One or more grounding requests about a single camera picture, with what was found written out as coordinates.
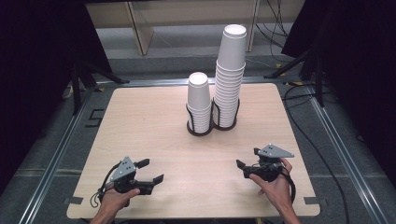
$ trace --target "wrist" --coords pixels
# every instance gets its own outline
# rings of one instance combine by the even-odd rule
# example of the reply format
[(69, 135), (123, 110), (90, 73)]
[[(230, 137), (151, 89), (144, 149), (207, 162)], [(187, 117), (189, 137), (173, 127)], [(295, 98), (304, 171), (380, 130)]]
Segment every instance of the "wrist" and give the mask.
[(300, 224), (300, 219), (297, 217), (292, 206), (284, 205), (279, 206), (277, 209), (279, 214), (283, 217), (285, 224)]
[(117, 211), (108, 207), (101, 206), (96, 216), (91, 220), (91, 224), (111, 223), (116, 217)]

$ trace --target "tripod leg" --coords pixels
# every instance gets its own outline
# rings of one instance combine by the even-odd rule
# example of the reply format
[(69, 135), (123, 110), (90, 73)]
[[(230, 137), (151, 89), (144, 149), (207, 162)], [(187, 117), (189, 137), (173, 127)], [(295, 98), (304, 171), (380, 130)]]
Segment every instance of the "tripod leg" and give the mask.
[(78, 83), (78, 69), (77, 65), (74, 64), (72, 68), (72, 88), (73, 88), (73, 99), (75, 103), (75, 109), (73, 114), (76, 114), (81, 107), (81, 95), (79, 94), (79, 83)]
[(289, 71), (291, 68), (293, 68), (295, 65), (299, 64), (300, 62), (305, 61), (305, 58), (307, 57), (308, 53), (307, 51), (302, 53), (298, 58), (294, 59), (290, 63), (286, 64), (283, 68), (278, 69), (276, 72), (269, 76), (264, 76), (264, 78), (276, 78), (279, 77), (280, 75), (284, 74), (285, 72)]
[(79, 63), (82, 66), (85, 66), (85, 67), (89, 68), (90, 70), (92, 70), (94, 72), (97, 72), (97, 73), (99, 73), (100, 75), (102, 75), (104, 77), (107, 77), (108, 79), (116, 82), (117, 84), (129, 83), (129, 80), (120, 79), (119, 77), (116, 77), (113, 74), (110, 74), (110, 73), (106, 72), (105, 70), (103, 70), (103, 69), (101, 69), (99, 67), (96, 67), (95, 65), (93, 65), (91, 63), (87, 63), (87, 62), (83, 62), (83, 61), (80, 61)]
[(322, 60), (320, 55), (317, 55), (317, 73), (315, 75), (315, 93), (317, 96), (317, 101), (321, 107), (324, 106), (322, 98)]

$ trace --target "gray floor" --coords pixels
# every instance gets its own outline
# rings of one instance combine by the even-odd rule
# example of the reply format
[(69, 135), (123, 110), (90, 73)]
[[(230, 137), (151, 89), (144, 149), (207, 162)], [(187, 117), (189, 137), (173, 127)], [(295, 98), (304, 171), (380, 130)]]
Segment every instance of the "gray floor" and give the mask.
[[(137, 53), (132, 30), (106, 29), (98, 30), (98, 34), (101, 36), (106, 55), (115, 74), (131, 80), (132, 85), (147, 85), (148, 83), (163, 84), (183, 81), (191, 72), (195, 71), (204, 71), (213, 77), (223, 27), (220, 25), (155, 28), (148, 55), (143, 57)], [(284, 43), (283, 37), (278, 37), (277, 41)], [(285, 85), (285, 82), (299, 81), (298, 72), (301, 66), (296, 66), (285, 76), (277, 79), (262, 78), (263, 75), (273, 73), (277, 63), (285, 64), (276, 60), (271, 55), (271, 50), (277, 59), (290, 60), (290, 58), (280, 55), (280, 48), (271, 48), (269, 42), (256, 29), (253, 49), (247, 54), (247, 68), (244, 74), (246, 79), (244, 81), (273, 82), (277, 85), (279, 94), (284, 97), (286, 91), (290, 89), (290, 86)], [(81, 91), (83, 95), (90, 96), (90, 98), (57, 167), (57, 172), (50, 182), (49, 189), (35, 218), (33, 218), (33, 223), (85, 223), (82, 220), (73, 220), (66, 216), (67, 199), (73, 196), (79, 175), (98, 130), (97, 127), (87, 127), (87, 125), (96, 123), (96, 120), (90, 120), (91, 112), (94, 109), (106, 110), (111, 93), (117, 88), (117, 85), (107, 83), (107, 79), (100, 76), (95, 77), (100, 83), (99, 87), (104, 89), (94, 91), (92, 94), (88, 90)], [(326, 92), (324, 108), (329, 114), (332, 124), (372, 190), (384, 217), (389, 223), (395, 223), (395, 188), (389, 183), (364, 142), (357, 138), (359, 132), (355, 129), (343, 107), (337, 103), (331, 89), (325, 88), (324, 91)], [(291, 90), (289, 96), (301, 94), (307, 94), (306, 87)], [(361, 193), (353, 184), (346, 167), (336, 153), (331, 138), (323, 128), (313, 101), (309, 96), (304, 96), (288, 100), (285, 104), (290, 108), (290, 115), (295, 119), (297, 125), (318, 149), (318, 151), (315, 150), (297, 128), (296, 123), (290, 120), (321, 209), (317, 217), (302, 217), (303, 223), (346, 223), (346, 210), (341, 191), (337, 188), (319, 153), (329, 164), (331, 171), (340, 183), (342, 192), (344, 192), (350, 223), (375, 223), (370, 216), (370, 210), (363, 203)], [(63, 140), (67, 125), (73, 118), (72, 112), (73, 99), (72, 97), (65, 98), (44, 130), (45, 135), (37, 139), (20, 170), (1, 196), (0, 223), (20, 222), (41, 176)], [(101, 117), (103, 112), (97, 112), (95, 116)], [(267, 219), (281, 223), (277, 217), (267, 217)]]

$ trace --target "black wire cup holder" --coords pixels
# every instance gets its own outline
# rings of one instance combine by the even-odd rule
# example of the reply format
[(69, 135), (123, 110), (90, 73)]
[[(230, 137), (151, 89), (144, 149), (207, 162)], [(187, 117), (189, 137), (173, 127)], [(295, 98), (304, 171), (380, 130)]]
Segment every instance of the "black wire cup holder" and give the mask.
[(212, 100), (212, 117), (213, 117), (213, 108), (216, 107), (216, 109), (218, 110), (218, 122), (217, 122), (217, 124), (216, 124), (216, 122), (213, 122), (213, 127), (220, 131), (230, 131), (231, 129), (233, 129), (233, 127), (235, 127), (235, 125), (236, 125), (236, 116), (238, 115), (240, 104), (241, 104), (241, 102), (240, 102), (240, 99), (238, 98), (238, 106), (236, 108), (235, 117), (233, 118), (233, 124), (230, 127), (221, 127), (221, 123), (220, 123), (221, 110), (220, 110), (219, 106), (216, 104), (215, 99), (213, 99)]
[(190, 128), (190, 121), (187, 121), (187, 130), (189, 131), (190, 134), (192, 134), (192, 135), (194, 135), (194, 136), (205, 136), (205, 135), (207, 135), (207, 134), (209, 134), (209, 133), (212, 132), (212, 130), (213, 130), (213, 116), (212, 116), (212, 114), (213, 114), (213, 103), (214, 103), (214, 101), (212, 101), (212, 104), (211, 104), (211, 106), (210, 106), (209, 127), (208, 127), (207, 131), (204, 132), (204, 133), (197, 133), (197, 132), (195, 131), (194, 117), (193, 117), (191, 111), (189, 110), (188, 105), (186, 104), (187, 112), (189, 112), (189, 116), (190, 116), (190, 118), (191, 118), (191, 127), (192, 127), (192, 128)]

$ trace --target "black curtain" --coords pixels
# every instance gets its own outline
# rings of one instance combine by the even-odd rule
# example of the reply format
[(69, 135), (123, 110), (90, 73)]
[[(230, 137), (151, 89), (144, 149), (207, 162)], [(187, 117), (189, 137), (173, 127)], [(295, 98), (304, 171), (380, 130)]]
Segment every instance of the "black curtain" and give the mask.
[(2, 193), (62, 101), (74, 62), (111, 68), (82, 2), (0, 1), (0, 58)]
[[(283, 53), (298, 57), (311, 47), (329, 3), (305, 1)], [(338, 12), (320, 46), (326, 78), (396, 187), (396, 1), (348, 0)]]

